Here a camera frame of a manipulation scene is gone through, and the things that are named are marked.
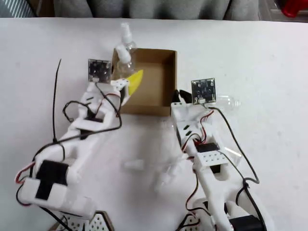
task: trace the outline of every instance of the wire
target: wire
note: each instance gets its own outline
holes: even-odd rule
[[[58,72],[59,72],[59,67],[60,67],[60,64],[61,64],[61,60],[59,61],[59,64],[58,64],[58,68],[57,68],[57,71],[56,71],[56,78],[54,80],[54,88],[53,88],[53,101],[52,101],[52,130],[53,130],[53,141],[57,141],[57,138],[56,138],[56,129],[55,129],[55,122],[54,122],[54,108],[55,108],[55,103],[56,103],[56,92],[57,92],[57,81],[58,81]]]
[[[214,111],[212,110],[210,113],[208,113],[207,115],[205,115],[204,117],[202,117],[200,119],[200,125],[201,125],[203,135],[204,135],[204,139],[201,141],[201,143],[204,143],[206,141],[206,132],[205,132],[205,128],[203,127],[202,120],[205,119],[205,118],[208,118],[213,113],[214,113]]]
[[[17,189],[17,192],[16,192],[15,197],[16,197],[16,201],[17,201],[20,205],[22,205],[22,206],[24,206],[24,207],[28,207],[28,206],[30,206],[31,204],[24,204],[24,203],[22,203],[22,202],[18,199],[19,191],[21,190],[21,188],[23,187],[23,185],[24,185],[24,184],[22,184],[22,185],[19,186],[19,188]]]
[[[24,177],[19,179],[21,174],[25,171],[27,171],[28,169],[30,169],[31,167],[33,167],[35,164],[35,162],[31,162],[29,165],[27,165],[26,167],[22,168],[15,176],[15,183],[16,184],[23,184],[25,181],[24,181]]]
[[[108,94],[106,94],[106,96],[108,96],[108,95],[114,95],[114,96],[117,96],[117,97],[121,98],[121,96],[119,96],[119,95],[117,95],[117,94],[113,94],[113,93],[108,93]],[[97,110],[96,110],[96,113],[95,113],[95,116],[97,115],[97,113],[98,113],[98,111],[99,111],[101,105],[103,104],[104,99],[105,99],[105,98],[102,99],[100,105],[98,106],[98,108],[97,108]]]
[[[185,228],[185,227],[196,226],[196,225],[199,225],[199,224],[200,224],[200,219],[198,219],[198,221],[197,221],[196,223],[187,224],[187,225],[182,225],[182,226],[178,227],[176,231],[180,231],[181,229],[183,229],[183,228]]]
[[[238,191],[238,193],[236,194],[236,197],[235,197],[235,203],[237,204],[237,205],[239,205],[239,197],[240,197],[240,194],[241,194],[241,192],[244,190],[244,187],[242,187],[239,191]]]
[[[73,231],[70,227],[68,227],[67,224],[65,224],[60,218],[54,215],[50,210],[48,210],[47,208],[43,208],[43,207],[40,207],[40,208],[43,209],[46,213],[48,213],[50,216],[52,216],[56,221],[58,221],[68,231]]]
[[[232,166],[235,168],[235,170],[241,175],[242,179],[244,180],[244,177],[242,175],[242,173],[239,171],[239,169],[235,166],[235,164],[230,160],[229,157],[227,157],[226,154],[224,154],[223,152],[219,151],[219,150],[216,150],[217,152],[219,152],[220,154],[223,154],[228,160],[229,162],[232,164]]]
[[[66,223],[66,225],[68,225],[68,220],[67,220],[67,218],[63,215],[63,217],[61,218],[61,220],[65,220],[65,223]],[[65,227],[63,227],[61,230],[59,230],[59,231],[65,231],[66,230],[66,228]]]
[[[241,147],[240,147],[240,145],[239,145],[237,139],[236,139],[235,136],[234,136],[234,133],[233,133],[233,131],[232,131],[232,129],[231,129],[231,126],[230,126],[230,124],[228,123],[228,121],[227,121],[226,117],[224,116],[224,114],[222,113],[222,111],[221,111],[219,108],[216,108],[216,107],[208,107],[208,108],[209,108],[209,109],[217,110],[217,111],[220,113],[220,115],[222,116],[222,118],[224,119],[224,121],[226,122],[226,124],[227,124],[227,126],[228,126],[228,128],[229,128],[229,130],[230,130],[230,133],[231,133],[231,135],[232,135],[232,138],[234,139],[234,142],[236,143],[236,146],[238,147],[238,149],[240,150],[240,152],[241,152],[242,155],[244,156],[244,158],[245,158],[247,164],[249,165],[251,171],[253,172],[253,174],[254,174],[254,176],[255,176],[255,178],[256,178],[256,179],[252,179],[252,178],[245,178],[245,179],[246,179],[246,180],[250,180],[250,181],[252,181],[252,182],[254,182],[254,183],[256,183],[256,184],[259,184],[259,183],[260,183],[260,180],[259,180],[259,178],[258,178],[258,176],[257,176],[257,174],[256,174],[256,172],[255,172],[255,170],[254,170],[254,168],[252,167],[252,165],[251,165],[250,161],[248,160],[247,156],[245,155],[244,151],[241,149]]]
[[[65,160],[65,148],[61,143],[59,143],[59,145],[62,147],[62,150],[63,150],[63,160],[62,161],[64,161]]]
[[[88,111],[92,112],[91,109],[89,108],[89,106],[88,106],[87,104],[81,103],[81,102],[76,101],[76,100],[71,100],[70,102],[66,103],[66,105],[64,106],[64,108],[63,108],[63,110],[62,110],[64,116],[66,117],[66,119],[67,119],[70,123],[72,123],[72,122],[74,121],[74,119],[73,119],[73,118],[69,118],[69,117],[67,116],[66,108],[67,108],[71,103],[80,104],[80,105],[86,107],[86,108],[88,109]]]
[[[184,151],[184,149],[185,149],[185,147],[186,147],[186,144],[187,144],[188,140],[189,140],[193,135],[197,136],[197,137],[199,138],[199,141],[201,142],[201,137],[200,137],[200,135],[197,134],[197,133],[192,133],[192,134],[187,138],[187,140],[185,141],[185,143],[183,144],[183,146],[181,147],[181,150],[182,150],[182,151]]]
[[[118,116],[119,118],[119,125],[117,127],[114,127],[114,128],[107,128],[107,129],[102,129],[102,130],[98,130],[98,131],[90,131],[90,132],[87,132],[87,133],[83,133],[83,134],[79,134],[79,135],[75,135],[75,136],[72,136],[72,137],[68,137],[68,138],[65,138],[65,139],[62,139],[62,140],[59,140],[57,142],[52,142],[52,143],[48,143],[48,144],[45,144],[43,147],[41,147],[34,155],[34,157],[32,158],[33,161],[35,161],[35,157],[41,153],[45,148],[48,148],[52,145],[55,145],[55,144],[60,144],[62,142],[66,142],[66,141],[70,141],[70,140],[73,140],[73,139],[79,139],[79,138],[82,138],[82,137],[86,137],[86,136],[90,136],[90,135],[94,135],[94,134],[98,134],[98,133],[102,133],[102,132],[107,132],[107,131],[113,131],[113,130],[117,130],[119,128],[122,127],[122,117],[121,117],[121,114],[120,112],[117,110],[116,106],[108,99],[108,97],[106,97],[106,95],[102,92],[102,90],[97,86],[97,83],[95,83],[95,86],[98,88],[98,90],[100,91],[100,93],[102,94],[102,96],[104,98],[106,98],[106,100],[111,104],[111,106],[114,108],[115,112],[116,112],[116,115]],[[33,175],[33,167],[30,168],[30,177],[32,177]]]
[[[232,129],[231,129],[231,126],[230,126],[230,124],[228,123],[228,121],[227,121],[226,117],[224,116],[224,114],[222,113],[222,111],[221,111],[219,108],[216,108],[216,107],[208,107],[208,108],[209,108],[209,109],[217,110],[217,111],[220,113],[220,115],[222,116],[222,118],[224,119],[224,121],[226,122],[226,124],[227,124],[227,126],[228,126],[228,129],[229,129],[229,131],[230,131],[230,133],[231,133],[231,135],[232,135],[232,138],[234,139],[234,142],[236,143],[238,149],[240,150],[240,152],[241,152],[242,155],[244,156],[244,158],[245,158],[247,164],[249,165],[251,171],[253,172],[253,174],[254,174],[254,176],[255,176],[255,178],[256,178],[256,179],[253,179],[253,178],[250,178],[250,177],[243,178],[243,187],[239,190],[239,192],[238,192],[237,195],[236,195],[237,201],[238,201],[238,198],[239,198],[240,193],[244,190],[245,193],[247,194],[247,197],[249,198],[250,202],[252,203],[252,205],[253,205],[253,207],[254,207],[254,209],[255,209],[255,211],[256,211],[258,217],[259,217],[259,220],[260,220],[260,222],[261,222],[263,231],[267,231],[267,228],[266,228],[266,225],[265,225],[265,221],[264,221],[264,219],[263,219],[263,217],[262,217],[262,214],[261,214],[261,212],[260,212],[260,210],[259,210],[259,208],[258,208],[256,202],[254,201],[253,197],[251,196],[251,194],[250,194],[250,192],[249,192],[249,190],[248,190],[249,185],[248,185],[248,183],[247,183],[247,181],[250,180],[250,181],[252,181],[252,182],[254,182],[254,183],[256,183],[256,184],[259,184],[259,183],[260,183],[260,180],[259,180],[259,178],[258,178],[258,176],[257,176],[257,174],[256,174],[256,172],[255,172],[255,170],[254,170],[254,168],[252,167],[250,161],[248,160],[247,156],[245,155],[244,151],[241,149],[241,147],[240,147],[240,145],[239,145],[237,139],[235,138],[235,135],[234,135],[234,133],[233,133],[233,131],[232,131]]]
[[[185,203],[185,207],[188,211],[190,212],[193,212],[193,211],[196,211],[196,210],[203,210],[205,211],[209,216],[211,216],[211,214],[209,213],[209,211],[207,211],[206,209],[202,208],[202,207],[197,207],[197,208],[188,208],[187,204],[189,202],[189,200],[196,194],[197,190],[198,190],[198,187],[199,187],[199,181],[198,181],[198,176],[197,176],[197,173],[195,170],[193,170],[194,174],[196,175],[196,181],[197,181],[197,184],[196,184],[196,187],[193,191],[193,193],[187,198],[186,200],[186,203]]]

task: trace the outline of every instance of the cardboard box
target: cardboard box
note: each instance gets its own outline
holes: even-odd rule
[[[136,70],[143,69],[143,79],[121,113],[169,116],[172,96],[177,86],[177,52],[171,50],[136,49]],[[114,51],[112,64],[115,78],[118,56]]]

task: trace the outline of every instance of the gray fabric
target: gray fabric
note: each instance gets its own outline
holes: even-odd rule
[[[259,0],[54,0],[57,17],[259,20]]]
[[[0,0],[0,18],[34,17],[26,0]]]

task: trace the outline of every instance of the white tabletop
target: white tabletop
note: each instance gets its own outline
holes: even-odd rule
[[[58,136],[68,127],[62,107],[78,100],[86,89],[88,59],[111,59],[120,42],[121,21],[0,19],[0,230],[47,230],[54,223],[37,207],[23,208],[14,201],[13,178],[38,148],[51,141],[59,59]],[[129,22],[139,47],[178,51],[179,89],[190,90],[192,79],[215,77],[218,93],[242,102],[228,118],[260,177],[261,184],[253,189],[277,230],[304,230],[308,219],[308,24]],[[76,115],[74,108],[69,113]],[[169,141],[173,134],[169,123],[150,116],[123,118],[123,128],[110,133],[84,175],[83,192],[97,201],[98,209],[108,212],[117,231],[175,230],[195,186],[191,163],[184,163],[174,182],[155,193],[154,168],[127,172],[121,164],[137,157],[148,164],[166,158],[176,145]],[[227,130],[222,136],[228,140]],[[250,174],[244,163],[241,169]]]

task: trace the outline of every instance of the black wire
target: black wire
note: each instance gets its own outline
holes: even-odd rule
[[[178,227],[176,231],[180,231],[181,229],[185,228],[185,227],[190,227],[190,226],[196,226],[200,224],[200,219],[198,219],[198,221],[196,223],[193,224],[187,224],[187,225],[182,225],[181,227]]]
[[[106,95],[102,92],[102,90],[97,86],[97,83],[95,83],[95,86],[98,88],[98,90],[100,91],[100,93],[102,94],[102,96],[111,104],[111,106],[114,108],[115,112],[116,112],[116,115],[118,116],[119,118],[119,125],[117,127],[114,127],[114,128],[108,128],[108,129],[102,129],[102,130],[98,130],[98,131],[90,131],[90,132],[87,132],[87,133],[83,133],[83,134],[80,134],[80,135],[75,135],[75,136],[72,136],[72,137],[68,137],[68,138],[65,138],[65,139],[62,139],[62,140],[59,140],[57,142],[52,142],[52,143],[48,143],[48,144],[45,144],[43,147],[41,147],[34,155],[34,157],[32,158],[32,161],[35,161],[35,157],[41,153],[45,148],[48,148],[52,145],[55,145],[55,144],[60,144],[62,142],[66,142],[66,141],[70,141],[70,140],[73,140],[73,139],[77,139],[77,138],[82,138],[82,137],[86,137],[86,136],[90,136],[90,135],[94,135],[94,134],[98,134],[98,133],[102,133],[102,132],[107,132],[107,131],[113,131],[113,130],[117,130],[119,128],[122,127],[122,117],[121,117],[121,114],[119,113],[118,109],[116,108],[116,106],[111,102],[111,100],[109,100],[108,97],[106,97]],[[32,177],[33,175],[33,166],[30,168],[30,177]]]
[[[197,192],[198,187],[199,187],[199,181],[198,181],[197,173],[195,172],[195,170],[194,170],[193,172],[194,172],[194,174],[196,175],[196,181],[197,181],[197,183],[196,183],[196,187],[195,187],[193,193],[192,193],[192,194],[187,198],[187,200],[186,200],[186,203],[185,203],[186,209],[187,209],[188,211],[190,211],[190,212],[193,212],[193,211],[196,211],[196,210],[203,210],[203,211],[205,211],[209,216],[211,216],[211,214],[209,213],[209,211],[207,211],[206,209],[204,209],[204,208],[202,208],[202,207],[197,207],[197,208],[188,208],[188,207],[187,207],[187,204],[188,204],[189,200],[195,195],[195,193]]]
[[[235,197],[235,203],[237,205],[239,205],[239,197],[240,197],[240,194],[242,193],[242,191],[244,190],[244,187],[242,187],[236,194],[236,197]]]
[[[242,179],[244,180],[244,177],[242,175],[242,173],[239,171],[239,169],[235,166],[235,164],[230,160],[229,157],[227,157],[226,154],[224,154],[223,152],[219,151],[219,150],[216,150],[217,152],[219,152],[220,154],[223,154],[228,160],[229,162],[232,164],[232,166],[235,168],[235,170],[241,175]]]
[[[238,149],[240,150],[240,152],[241,152],[242,155],[244,156],[244,158],[245,158],[247,164],[249,165],[251,171],[253,172],[253,174],[254,174],[254,176],[255,176],[255,178],[256,178],[256,179],[253,179],[253,178],[247,177],[247,178],[244,178],[244,179],[243,179],[243,187],[239,190],[239,192],[238,192],[237,195],[236,195],[236,196],[237,196],[237,200],[238,200],[238,197],[239,197],[240,193],[241,193],[243,190],[245,190],[245,192],[246,192],[246,194],[247,194],[247,197],[249,198],[250,202],[252,203],[252,205],[253,205],[253,207],[254,207],[254,209],[255,209],[255,211],[256,211],[258,217],[259,217],[259,220],[260,220],[260,222],[261,222],[263,231],[267,231],[267,228],[266,228],[266,225],[265,225],[265,221],[264,221],[264,219],[263,219],[263,217],[262,217],[262,214],[261,214],[261,212],[260,212],[258,206],[256,205],[256,202],[254,201],[253,197],[251,196],[251,194],[250,194],[250,192],[249,192],[249,190],[248,190],[249,185],[248,185],[248,183],[246,182],[247,180],[250,180],[250,181],[252,181],[252,182],[254,182],[254,183],[256,183],[256,184],[259,184],[259,183],[260,183],[260,180],[259,180],[259,178],[258,178],[258,176],[257,176],[257,174],[256,174],[256,172],[255,172],[255,170],[254,170],[254,168],[252,167],[250,161],[248,160],[247,156],[245,155],[245,153],[244,153],[243,150],[241,149],[241,147],[240,147],[240,145],[239,145],[237,139],[235,138],[234,133],[233,133],[231,127],[230,127],[230,124],[228,123],[228,121],[227,121],[226,117],[224,116],[224,114],[222,113],[222,111],[221,111],[219,108],[216,108],[216,107],[208,107],[208,108],[209,108],[209,109],[217,110],[217,111],[220,113],[220,115],[222,116],[222,118],[223,118],[224,121],[226,122],[226,124],[227,124],[227,126],[228,126],[228,128],[229,128],[229,130],[230,130],[230,133],[231,133],[231,135],[232,135],[232,137],[233,137],[233,139],[234,139],[234,141],[235,141],[235,143],[236,143]]]
[[[91,109],[89,108],[89,106],[86,105],[85,103],[82,103],[82,102],[79,102],[79,101],[76,101],[76,100],[71,100],[70,102],[68,102],[68,103],[65,104],[65,106],[64,106],[64,108],[63,108],[63,110],[62,110],[63,114],[65,115],[66,119],[67,119],[69,122],[73,122],[73,121],[74,121],[74,119],[68,117],[68,115],[67,115],[67,113],[66,113],[66,108],[67,108],[71,103],[80,104],[80,105],[86,107],[86,108],[88,109],[88,111],[90,111],[91,113],[93,113],[93,111],[91,111]]]
[[[58,64],[58,68],[57,68],[57,72],[56,72],[56,78],[54,80],[54,88],[53,88],[53,101],[52,101],[52,130],[53,130],[53,139],[52,139],[52,141],[53,142],[57,141],[57,138],[56,138],[56,128],[55,128],[55,122],[54,122],[54,108],[55,108],[55,103],[56,103],[58,72],[59,72],[59,67],[60,67],[60,64],[61,64],[61,60],[62,59],[60,59],[59,64]]]
[[[40,208],[43,209],[46,213],[48,213],[50,216],[52,216],[56,221],[58,221],[68,231],[73,231],[71,228],[68,227],[67,224],[65,224],[60,218],[54,215],[50,210],[48,210],[47,208],[43,208],[43,207],[40,207]]]
[[[63,217],[61,218],[61,220],[65,220],[65,223],[66,223],[66,225],[68,225],[68,220],[67,220],[67,218],[63,215]],[[65,231],[66,230],[66,228],[65,227],[63,227],[63,229],[61,229],[61,230],[59,230],[59,231]]]
[[[183,218],[183,220],[181,221],[181,223],[179,224],[178,228],[176,229],[176,231],[179,231],[182,228],[182,226],[185,224],[187,217],[189,217],[189,216],[193,216],[193,214],[189,214],[189,213],[186,214],[185,217]]]
[[[19,188],[17,189],[17,192],[16,192],[16,201],[22,205],[22,206],[30,206],[31,204],[24,204],[22,203],[19,199],[18,199],[18,194],[19,194],[19,191],[21,190],[21,188],[23,187],[24,184],[20,185]]]
[[[253,182],[256,183],[256,184],[259,184],[260,181],[259,181],[258,176],[257,176],[257,174],[256,174],[256,172],[255,172],[255,170],[254,170],[254,168],[252,167],[250,161],[248,160],[247,156],[245,155],[244,151],[241,149],[241,147],[240,147],[240,145],[239,145],[237,139],[235,138],[234,133],[233,133],[231,127],[230,127],[230,124],[228,123],[228,121],[227,121],[226,117],[224,116],[224,114],[221,112],[221,110],[220,110],[219,108],[216,108],[216,107],[208,107],[208,108],[209,108],[209,109],[217,110],[217,111],[220,113],[220,115],[222,116],[222,118],[224,119],[224,121],[226,122],[226,124],[227,124],[227,126],[228,126],[228,128],[229,128],[229,130],[230,130],[230,133],[231,133],[231,135],[232,135],[232,138],[234,139],[234,142],[236,143],[236,146],[238,147],[238,149],[239,149],[240,152],[242,153],[243,157],[245,158],[247,164],[249,165],[251,171],[253,172],[253,174],[254,174],[254,176],[255,176],[255,178],[256,178],[256,179],[246,178],[246,180],[251,180],[251,181],[253,181]]]
[[[61,143],[59,143],[59,145],[62,147],[62,150],[63,150],[63,160],[62,161],[64,161],[65,160],[65,148]]]

